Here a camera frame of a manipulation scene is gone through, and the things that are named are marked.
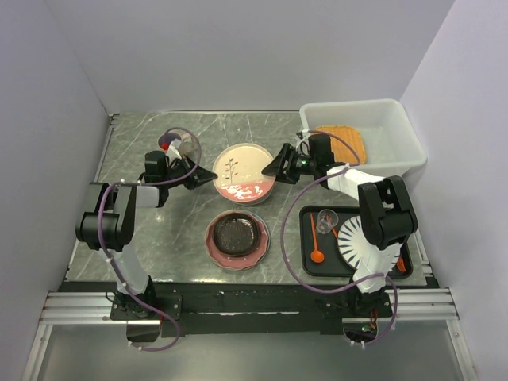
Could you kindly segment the woven orange bamboo tray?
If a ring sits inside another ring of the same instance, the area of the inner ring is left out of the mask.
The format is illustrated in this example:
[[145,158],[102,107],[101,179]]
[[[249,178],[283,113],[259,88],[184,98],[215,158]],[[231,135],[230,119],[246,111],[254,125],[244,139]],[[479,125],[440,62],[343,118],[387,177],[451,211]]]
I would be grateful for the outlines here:
[[334,154],[336,162],[344,163],[366,163],[366,152],[364,149],[364,142],[360,132],[349,125],[321,125],[315,128],[316,131],[331,133],[332,135],[341,138],[345,143],[353,149],[353,152],[341,141],[330,138],[331,151]]

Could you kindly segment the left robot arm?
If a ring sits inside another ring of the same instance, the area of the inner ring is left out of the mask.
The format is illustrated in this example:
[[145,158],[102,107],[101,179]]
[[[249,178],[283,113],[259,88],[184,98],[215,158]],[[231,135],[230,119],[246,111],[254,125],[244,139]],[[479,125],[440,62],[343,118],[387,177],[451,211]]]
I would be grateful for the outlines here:
[[136,211],[164,206],[173,187],[193,190],[216,178],[187,156],[170,158],[166,152],[151,151],[144,156],[144,172],[137,183],[89,184],[75,234],[108,263],[117,282],[113,304],[120,310],[146,319],[158,307],[153,281],[133,244]]

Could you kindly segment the pink and cream plate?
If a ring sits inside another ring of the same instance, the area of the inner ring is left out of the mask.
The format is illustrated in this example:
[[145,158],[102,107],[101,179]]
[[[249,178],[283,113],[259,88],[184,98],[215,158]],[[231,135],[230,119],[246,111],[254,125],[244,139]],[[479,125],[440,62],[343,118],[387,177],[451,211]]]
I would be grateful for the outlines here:
[[273,161],[272,154],[258,144],[242,143],[228,147],[214,161],[217,192],[231,202],[255,205],[267,199],[275,184],[273,176],[262,174]]

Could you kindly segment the orange utensil under arm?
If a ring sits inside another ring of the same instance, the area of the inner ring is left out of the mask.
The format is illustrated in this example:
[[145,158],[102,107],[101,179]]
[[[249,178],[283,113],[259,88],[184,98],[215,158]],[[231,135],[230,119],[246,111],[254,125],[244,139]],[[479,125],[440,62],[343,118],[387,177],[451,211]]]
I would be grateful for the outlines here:
[[405,265],[404,259],[402,257],[398,258],[396,267],[401,273],[406,273],[406,265]]

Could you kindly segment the black speckled square plate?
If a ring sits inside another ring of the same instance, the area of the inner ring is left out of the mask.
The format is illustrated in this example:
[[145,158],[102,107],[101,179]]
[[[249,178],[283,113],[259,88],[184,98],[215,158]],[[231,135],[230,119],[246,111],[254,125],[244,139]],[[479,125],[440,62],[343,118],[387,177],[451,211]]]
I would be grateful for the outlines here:
[[246,256],[257,247],[260,229],[256,220],[247,214],[226,214],[214,224],[213,239],[224,254]]

